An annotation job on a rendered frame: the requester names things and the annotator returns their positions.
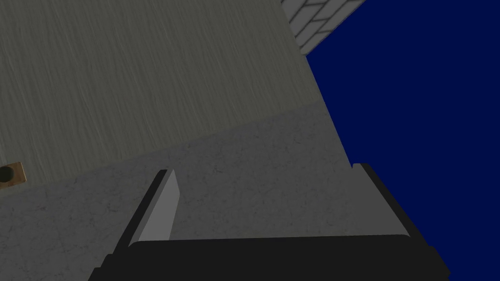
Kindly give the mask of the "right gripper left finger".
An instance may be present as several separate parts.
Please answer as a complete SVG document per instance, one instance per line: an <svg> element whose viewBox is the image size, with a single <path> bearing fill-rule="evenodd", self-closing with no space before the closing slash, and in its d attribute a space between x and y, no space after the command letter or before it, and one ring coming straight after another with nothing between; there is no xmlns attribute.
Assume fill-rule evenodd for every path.
<svg viewBox="0 0 500 281"><path fill-rule="evenodd" d="M174 170L160 170L121 235L117 248L138 241L167 241L170 238L180 190Z"/></svg>

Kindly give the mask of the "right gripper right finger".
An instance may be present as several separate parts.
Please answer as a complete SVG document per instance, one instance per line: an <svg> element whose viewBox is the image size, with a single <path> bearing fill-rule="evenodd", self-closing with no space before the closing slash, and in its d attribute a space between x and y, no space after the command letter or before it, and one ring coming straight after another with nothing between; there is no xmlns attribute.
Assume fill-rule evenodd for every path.
<svg viewBox="0 0 500 281"><path fill-rule="evenodd" d="M369 164L352 165L350 198L363 234L406 235L423 239L418 228Z"/></svg>

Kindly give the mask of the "grey wooden cupboard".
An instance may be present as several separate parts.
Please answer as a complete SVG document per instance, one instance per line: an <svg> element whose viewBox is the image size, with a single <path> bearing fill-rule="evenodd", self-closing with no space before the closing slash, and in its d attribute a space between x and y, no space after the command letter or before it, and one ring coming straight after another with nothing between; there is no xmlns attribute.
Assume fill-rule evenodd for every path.
<svg viewBox="0 0 500 281"><path fill-rule="evenodd" d="M320 99L279 0L0 0L0 165L29 187Z"/></svg>

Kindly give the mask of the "brown square knob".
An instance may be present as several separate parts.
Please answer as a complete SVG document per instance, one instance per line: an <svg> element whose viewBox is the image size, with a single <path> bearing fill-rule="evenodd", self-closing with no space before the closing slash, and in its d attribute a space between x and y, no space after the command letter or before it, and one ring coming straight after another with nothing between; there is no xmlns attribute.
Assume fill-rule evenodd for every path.
<svg viewBox="0 0 500 281"><path fill-rule="evenodd" d="M26 174L21 162L0 167L0 190L25 183L26 181Z"/></svg>

